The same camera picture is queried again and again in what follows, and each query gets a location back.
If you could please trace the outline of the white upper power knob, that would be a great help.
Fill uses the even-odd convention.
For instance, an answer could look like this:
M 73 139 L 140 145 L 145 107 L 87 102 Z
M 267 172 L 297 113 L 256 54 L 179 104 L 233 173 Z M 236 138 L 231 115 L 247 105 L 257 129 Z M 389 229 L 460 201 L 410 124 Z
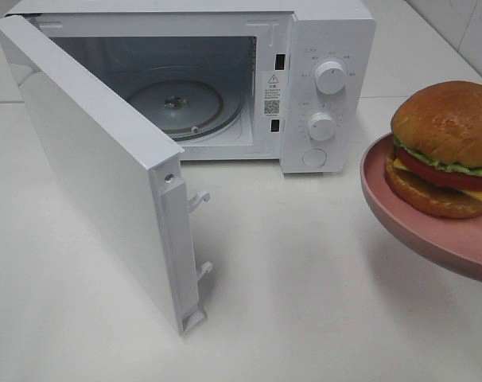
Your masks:
M 313 69 L 313 80 L 320 95 L 333 95 L 341 91 L 347 81 L 346 64 L 335 57 L 328 57 Z

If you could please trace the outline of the white microwave oven body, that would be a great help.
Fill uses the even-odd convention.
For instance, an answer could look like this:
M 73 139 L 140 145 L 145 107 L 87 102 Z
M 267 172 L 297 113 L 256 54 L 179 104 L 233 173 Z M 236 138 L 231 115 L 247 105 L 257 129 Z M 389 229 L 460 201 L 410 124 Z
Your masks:
M 274 159 L 285 173 L 344 166 L 376 27 L 362 2 L 22 1 L 3 18 L 13 15 L 126 103 L 166 80 L 239 93 L 242 110 L 223 129 L 171 138 L 182 149 L 180 161 Z M 346 64 L 347 81 L 336 94 L 320 95 L 313 69 L 328 57 Z M 336 133 L 323 142 L 312 140 L 307 128 L 319 112 L 336 122 Z M 304 165 L 312 148 L 327 154 L 323 167 Z

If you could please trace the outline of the round white door-release button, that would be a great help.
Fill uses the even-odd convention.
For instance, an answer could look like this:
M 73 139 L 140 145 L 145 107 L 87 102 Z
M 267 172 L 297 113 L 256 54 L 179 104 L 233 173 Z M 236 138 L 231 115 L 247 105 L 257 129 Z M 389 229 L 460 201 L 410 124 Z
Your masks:
M 302 161 L 305 166 L 321 168 L 327 161 L 327 154 L 322 149 L 312 148 L 303 154 Z

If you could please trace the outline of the white microwave door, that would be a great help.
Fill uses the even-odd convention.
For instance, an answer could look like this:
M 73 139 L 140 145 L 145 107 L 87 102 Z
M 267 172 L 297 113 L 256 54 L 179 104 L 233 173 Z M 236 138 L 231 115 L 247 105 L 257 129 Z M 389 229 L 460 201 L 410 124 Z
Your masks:
M 0 19 L 0 43 L 53 172 L 169 324 L 205 315 L 181 147 L 26 18 Z

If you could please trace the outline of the pink round plate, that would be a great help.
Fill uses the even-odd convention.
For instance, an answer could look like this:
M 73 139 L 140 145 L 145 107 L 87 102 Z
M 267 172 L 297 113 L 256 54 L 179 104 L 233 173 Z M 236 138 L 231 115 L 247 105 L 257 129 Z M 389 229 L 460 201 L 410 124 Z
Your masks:
M 418 211 L 387 184 L 384 163 L 393 146 L 391 134 L 375 140 L 360 163 L 363 196 L 379 223 L 420 256 L 482 282 L 482 216 L 449 219 Z

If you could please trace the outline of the toy hamburger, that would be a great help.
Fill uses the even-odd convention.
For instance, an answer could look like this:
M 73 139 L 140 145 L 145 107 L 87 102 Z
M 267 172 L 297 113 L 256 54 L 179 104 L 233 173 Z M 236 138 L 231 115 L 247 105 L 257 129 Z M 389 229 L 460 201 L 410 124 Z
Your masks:
M 392 191 L 420 212 L 482 215 L 482 84 L 447 81 L 414 93 L 391 119 Z

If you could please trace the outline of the white timer knob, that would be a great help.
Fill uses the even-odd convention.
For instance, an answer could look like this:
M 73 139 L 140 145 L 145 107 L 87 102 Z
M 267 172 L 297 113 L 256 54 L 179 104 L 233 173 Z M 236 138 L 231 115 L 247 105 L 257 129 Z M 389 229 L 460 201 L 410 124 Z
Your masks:
M 336 133 L 336 122 L 328 112 L 319 112 L 309 118 L 307 128 L 312 140 L 323 142 Z

